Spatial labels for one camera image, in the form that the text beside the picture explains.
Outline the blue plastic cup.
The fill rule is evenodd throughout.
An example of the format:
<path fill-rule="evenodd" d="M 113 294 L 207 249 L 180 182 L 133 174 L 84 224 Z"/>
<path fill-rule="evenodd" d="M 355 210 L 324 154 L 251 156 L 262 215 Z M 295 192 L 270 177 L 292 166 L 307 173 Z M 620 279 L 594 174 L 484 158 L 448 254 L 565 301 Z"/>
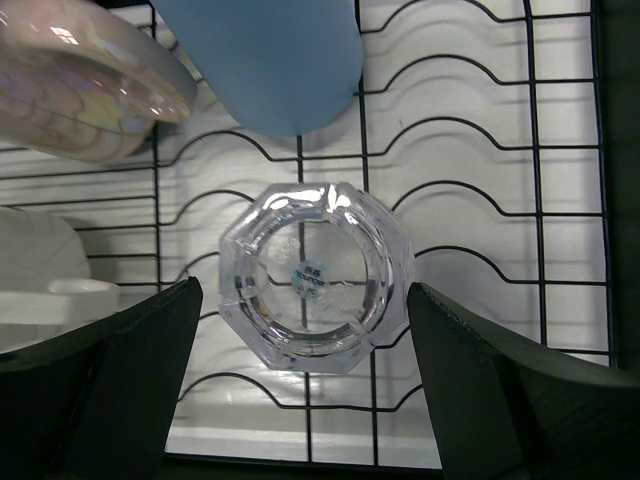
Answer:
<path fill-rule="evenodd" d="M 276 137 L 329 124 L 364 53 L 351 1 L 156 1 L 154 8 L 241 126 Z"/>

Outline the white ceramic mug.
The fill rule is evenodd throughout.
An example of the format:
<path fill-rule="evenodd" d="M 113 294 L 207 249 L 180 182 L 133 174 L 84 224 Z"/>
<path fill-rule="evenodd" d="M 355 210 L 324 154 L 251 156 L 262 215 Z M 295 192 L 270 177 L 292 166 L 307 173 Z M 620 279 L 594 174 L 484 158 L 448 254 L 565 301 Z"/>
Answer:
<path fill-rule="evenodd" d="M 92 277 L 79 234 L 62 218 L 1 209 L 1 351 L 115 313 L 119 287 Z"/>

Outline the pink glazed mug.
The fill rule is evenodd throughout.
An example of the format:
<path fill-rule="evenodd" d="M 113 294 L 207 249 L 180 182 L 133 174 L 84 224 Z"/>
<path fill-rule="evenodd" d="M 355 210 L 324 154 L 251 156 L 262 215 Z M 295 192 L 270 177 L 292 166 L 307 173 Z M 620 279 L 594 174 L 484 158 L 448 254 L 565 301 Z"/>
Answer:
<path fill-rule="evenodd" d="M 197 86 L 163 45 L 92 1 L 1 4 L 1 138 L 103 163 L 158 122 L 186 121 Z"/>

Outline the large clear glass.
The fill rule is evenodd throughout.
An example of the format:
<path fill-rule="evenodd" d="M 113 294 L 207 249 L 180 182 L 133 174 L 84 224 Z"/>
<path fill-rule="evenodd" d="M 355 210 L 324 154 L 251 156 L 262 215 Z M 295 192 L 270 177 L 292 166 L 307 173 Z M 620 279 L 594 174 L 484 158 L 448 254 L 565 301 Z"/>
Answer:
<path fill-rule="evenodd" d="M 219 312 L 270 369 L 348 373 L 408 322 L 409 235 L 350 183 L 269 185 L 219 256 Z"/>

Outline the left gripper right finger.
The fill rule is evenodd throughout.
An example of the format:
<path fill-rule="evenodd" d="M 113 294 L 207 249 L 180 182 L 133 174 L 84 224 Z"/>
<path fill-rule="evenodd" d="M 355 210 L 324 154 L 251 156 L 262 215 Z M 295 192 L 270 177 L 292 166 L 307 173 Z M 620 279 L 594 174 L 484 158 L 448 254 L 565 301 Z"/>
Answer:
<path fill-rule="evenodd" d="M 423 283 L 407 306 L 448 479 L 635 479 L 639 377 L 538 344 Z"/>

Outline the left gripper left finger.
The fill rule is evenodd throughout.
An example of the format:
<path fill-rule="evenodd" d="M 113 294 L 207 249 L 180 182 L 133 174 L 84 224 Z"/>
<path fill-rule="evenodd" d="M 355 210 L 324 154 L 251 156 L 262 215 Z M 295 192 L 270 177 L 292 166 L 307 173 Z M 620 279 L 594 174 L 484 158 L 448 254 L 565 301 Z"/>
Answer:
<path fill-rule="evenodd" d="M 200 318 L 190 277 L 1 356 L 4 479 L 153 479 Z"/>

